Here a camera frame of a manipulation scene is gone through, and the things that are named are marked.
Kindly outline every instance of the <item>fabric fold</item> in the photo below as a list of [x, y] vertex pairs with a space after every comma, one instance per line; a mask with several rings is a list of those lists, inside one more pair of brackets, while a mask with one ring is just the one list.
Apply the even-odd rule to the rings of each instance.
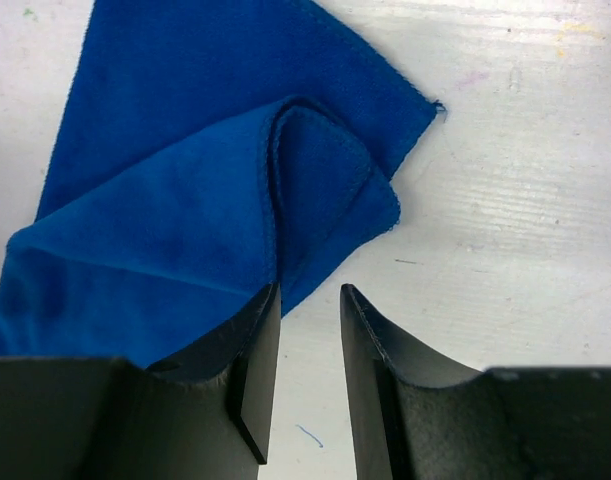
[[307, 0], [97, 0], [0, 355], [146, 366], [279, 281], [284, 311], [390, 229], [436, 114]]

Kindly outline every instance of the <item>blue cloth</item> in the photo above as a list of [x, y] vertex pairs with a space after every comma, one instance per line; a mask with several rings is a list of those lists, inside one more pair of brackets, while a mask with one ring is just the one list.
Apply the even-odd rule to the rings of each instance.
[[308, 0], [97, 0], [8, 244], [0, 355], [145, 366], [266, 283], [289, 311], [397, 222], [389, 180], [435, 115]]

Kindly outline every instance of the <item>scratched surface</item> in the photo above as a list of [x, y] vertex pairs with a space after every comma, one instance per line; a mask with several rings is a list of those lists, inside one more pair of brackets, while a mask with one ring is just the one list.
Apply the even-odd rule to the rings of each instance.
[[[356, 478], [343, 282], [476, 368], [611, 364], [611, 1], [321, 3], [449, 114], [394, 180], [401, 225], [285, 320], [261, 479]], [[0, 0], [0, 264], [34, 214], [90, 6]]]

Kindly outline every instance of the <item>curved edge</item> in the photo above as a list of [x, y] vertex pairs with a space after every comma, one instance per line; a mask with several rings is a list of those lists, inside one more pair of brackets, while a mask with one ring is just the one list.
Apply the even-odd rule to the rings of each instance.
[[353, 285], [343, 285], [341, 297], [347, 305], [343, 321], [361, 325], [365, 340], [396, 378], [424, 388], [444, 388], [462, 384], [481, 375], [437, 352], [383, 316]]
[[201, 383], [231, 367], [223, 385], [227, 412], [261, 465], [269, 453], [280, 319], [279, 287], [267, 285], [230, 320], [147, 368], [163, 380]]
[[352, 286], [341, 289], [341, 337], [357, 478], [403, 480], [412, 471], [396, 378]]

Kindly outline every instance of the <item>white surface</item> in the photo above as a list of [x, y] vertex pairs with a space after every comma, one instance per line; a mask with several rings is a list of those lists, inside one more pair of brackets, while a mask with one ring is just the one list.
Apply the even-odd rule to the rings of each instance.
[[[321, 3], [449, 116], [395, 178], [401, 225], [283, 322], [262, 479], [356, 478], [343, 282], [477, 368], [611, 364], [611, 1]], [[90, 7], [0, 0], [0, 265], [33, 218]]]

